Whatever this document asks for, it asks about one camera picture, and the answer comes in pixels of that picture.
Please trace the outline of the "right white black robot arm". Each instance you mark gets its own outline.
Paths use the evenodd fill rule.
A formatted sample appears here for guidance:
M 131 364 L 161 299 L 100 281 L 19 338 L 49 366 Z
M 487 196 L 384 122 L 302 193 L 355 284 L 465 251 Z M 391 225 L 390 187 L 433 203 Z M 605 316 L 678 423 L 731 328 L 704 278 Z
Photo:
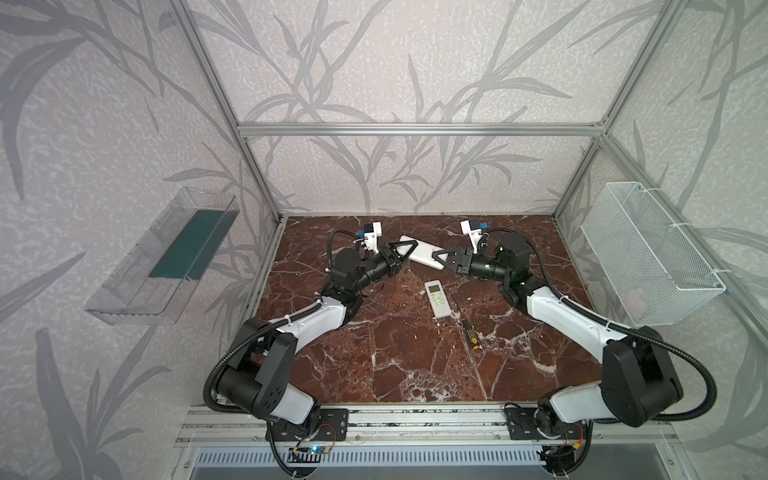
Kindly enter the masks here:
M 495 281 L 510 306 L 554 328 L 599 363 L 599 380 L 564 387 L 539 400 L 539 409 L 549 422 L 597 421 L 640 427 L 648 421 L 693 420 L 715 406 L 717 383 L 700 360 L 666 342 L 651 327 L 620 324 L 562 294 L 540 251 L 524 235 L 503 230 L 491 256 L 473 248 L 454 248 L 436 250 L 432 257 L 458 275 Z M 698 372 L 705 395 L 697 406 L 672 413 L 670 407 L 684 397 L 675 358 Z

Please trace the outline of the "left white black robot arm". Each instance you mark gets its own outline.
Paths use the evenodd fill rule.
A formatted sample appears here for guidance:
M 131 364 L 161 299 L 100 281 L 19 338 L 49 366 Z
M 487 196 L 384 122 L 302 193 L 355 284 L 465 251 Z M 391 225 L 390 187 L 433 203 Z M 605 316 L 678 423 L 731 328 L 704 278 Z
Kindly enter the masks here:
M 416 240 L 383 244 L 370 258 L 343 249 L 309 306 L 268 321 L 245 321 L 205 380 L 204 404 L 219 413 L 246 413 L 312 429 L 320 404 L 289 383 L 296 354 L 349 323 L 363 303 L 363 291 L 399 273 L 417 246 Z

